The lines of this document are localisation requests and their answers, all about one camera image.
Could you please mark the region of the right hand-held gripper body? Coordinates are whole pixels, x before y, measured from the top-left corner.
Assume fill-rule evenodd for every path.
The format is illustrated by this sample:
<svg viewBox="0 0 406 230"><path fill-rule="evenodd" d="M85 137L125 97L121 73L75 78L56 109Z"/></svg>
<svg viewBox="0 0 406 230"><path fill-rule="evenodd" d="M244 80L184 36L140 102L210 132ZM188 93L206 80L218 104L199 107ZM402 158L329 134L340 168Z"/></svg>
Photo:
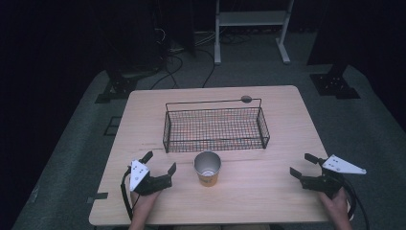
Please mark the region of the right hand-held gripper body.
<svg viewBox="0 0 406 230"><path fill-rule="evenodd" d="M304 189L325 193L329 198L332 198L345 185L345 174L367 173L366 169L355 166L336 155L331 155L325 159L323 165L319 166L322 170L319 176L302 175L300 182Z"/></svg>

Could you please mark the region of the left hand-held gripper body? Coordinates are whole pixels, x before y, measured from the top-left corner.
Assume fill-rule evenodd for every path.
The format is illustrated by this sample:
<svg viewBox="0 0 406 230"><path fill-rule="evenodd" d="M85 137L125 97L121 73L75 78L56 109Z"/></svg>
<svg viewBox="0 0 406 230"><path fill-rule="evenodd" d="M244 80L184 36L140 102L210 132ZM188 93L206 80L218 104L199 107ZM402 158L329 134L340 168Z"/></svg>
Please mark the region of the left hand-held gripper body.
<svg viewBox="0 0 406 230"><path fill-rule="evenodd" d="M141 196L151 195L172 186L172 176L168 173L161 176L151 176L146 164L133 160L130 166L129 189Z"/></svg>

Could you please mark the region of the person's left hand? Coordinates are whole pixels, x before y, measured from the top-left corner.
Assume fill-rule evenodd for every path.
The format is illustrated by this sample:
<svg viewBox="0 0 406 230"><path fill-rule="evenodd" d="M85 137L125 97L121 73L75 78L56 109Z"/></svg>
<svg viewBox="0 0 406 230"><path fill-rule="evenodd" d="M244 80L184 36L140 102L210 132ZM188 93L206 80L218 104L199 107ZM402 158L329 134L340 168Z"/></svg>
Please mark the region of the person's left hand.
<svg viewBox="0 0 406 230"><path fill-rule="evenodd" d="M146 221L159 195L160 192L155 192L151 195L139 195L135 192L131 192L132 219Z"/></svg>

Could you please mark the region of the person's right hand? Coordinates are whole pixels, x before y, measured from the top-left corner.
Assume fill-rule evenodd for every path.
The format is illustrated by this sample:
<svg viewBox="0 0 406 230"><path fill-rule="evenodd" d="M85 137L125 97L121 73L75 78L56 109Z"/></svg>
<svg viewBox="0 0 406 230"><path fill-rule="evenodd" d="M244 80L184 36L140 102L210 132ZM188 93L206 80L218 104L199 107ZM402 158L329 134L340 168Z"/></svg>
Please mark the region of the person's right hand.
<svg viewBox="0 0 406 230"><path fill-rule="evenodd" d="M347 195L341 188L333 198L325 193L318 192L318 196L325 207L328 217L335 223L349 221Z"/></svg>

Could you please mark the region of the orange metal cup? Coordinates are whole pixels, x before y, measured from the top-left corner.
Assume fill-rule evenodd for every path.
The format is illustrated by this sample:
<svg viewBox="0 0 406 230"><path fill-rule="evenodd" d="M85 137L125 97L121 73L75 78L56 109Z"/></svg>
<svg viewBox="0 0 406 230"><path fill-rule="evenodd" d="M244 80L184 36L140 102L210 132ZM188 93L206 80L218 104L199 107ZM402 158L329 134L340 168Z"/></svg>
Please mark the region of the orange metal cup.
<svg viewBox="0 0 406 230"><path fill-rule="evenodd" d="M212 151L202 151L193 160L193 167L202 186L213 187L221 169L221 158Z"/></svg>

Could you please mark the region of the black tape square outline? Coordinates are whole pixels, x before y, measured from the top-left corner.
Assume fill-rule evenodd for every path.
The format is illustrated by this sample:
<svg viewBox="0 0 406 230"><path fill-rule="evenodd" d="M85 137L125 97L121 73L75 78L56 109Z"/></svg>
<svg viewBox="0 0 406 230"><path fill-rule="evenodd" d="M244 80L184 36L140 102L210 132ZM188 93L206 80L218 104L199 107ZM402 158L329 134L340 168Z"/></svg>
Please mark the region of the black tape square outline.
<svg viewBox="0 0 406 230"><path fill-rule="evenodd" d="M118 132L122 117L121 116L112 116L104 129L104 136L115 136Z"/></svg>

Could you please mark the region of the black tape strip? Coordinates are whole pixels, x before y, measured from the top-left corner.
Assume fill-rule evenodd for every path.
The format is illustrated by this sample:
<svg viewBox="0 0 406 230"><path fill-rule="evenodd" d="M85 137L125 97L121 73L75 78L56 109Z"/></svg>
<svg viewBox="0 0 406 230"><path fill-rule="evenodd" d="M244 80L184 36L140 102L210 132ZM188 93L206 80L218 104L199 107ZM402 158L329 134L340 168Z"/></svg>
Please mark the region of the black tape strip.
<svg viewBox="0 0 406 230"><path fill-rule="evenodd" d="M107 198L108 198L108 193L97 193L94 196L87 197L86 203L92 204L92 203L94 203L95 200L107 199Z"/></svg>

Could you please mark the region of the black stand base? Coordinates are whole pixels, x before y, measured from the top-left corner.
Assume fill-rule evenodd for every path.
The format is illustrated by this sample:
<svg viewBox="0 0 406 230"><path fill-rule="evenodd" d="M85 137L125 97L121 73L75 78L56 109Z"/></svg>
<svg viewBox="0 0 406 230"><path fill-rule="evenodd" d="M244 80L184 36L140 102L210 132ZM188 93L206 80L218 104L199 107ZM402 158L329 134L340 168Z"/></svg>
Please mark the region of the black stand base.
<svg viewBox="0 0 406 230"><path fill-rule="evenodd" d="M337 99L359 99L357 91L350 87L343 75L347 64L333 64L324 74L311 74L310 78L321 96L335 96Z"/></svg>
<svg viewBox="0 0 406 230"><path fill-rule="evenodd" d="M129 94L136 89L137 82L134 78L110 80L104 90L98 95L95 103L108 104L112 100L126 100Z"/></svg>

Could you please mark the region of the white metal stand frame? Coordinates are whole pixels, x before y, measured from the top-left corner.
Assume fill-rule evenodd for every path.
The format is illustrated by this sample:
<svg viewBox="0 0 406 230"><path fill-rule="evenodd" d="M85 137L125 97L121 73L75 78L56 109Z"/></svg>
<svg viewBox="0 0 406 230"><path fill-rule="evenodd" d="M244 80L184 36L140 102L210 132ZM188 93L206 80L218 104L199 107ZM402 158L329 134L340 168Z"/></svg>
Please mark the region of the white metal stand frame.
<svg viewBox="0 0 406 230"><path fill-rule="evenodd" d="M282 62L289 64L290 57L285 49L284 40L290 22L295 0L288 0L284 11L231 11L220 10L220 0L216 0L215 26L214 26L214 64L221 63L220 29L225 27L255 27L255 26L281 26L280 36L276 44Z"/></svg>

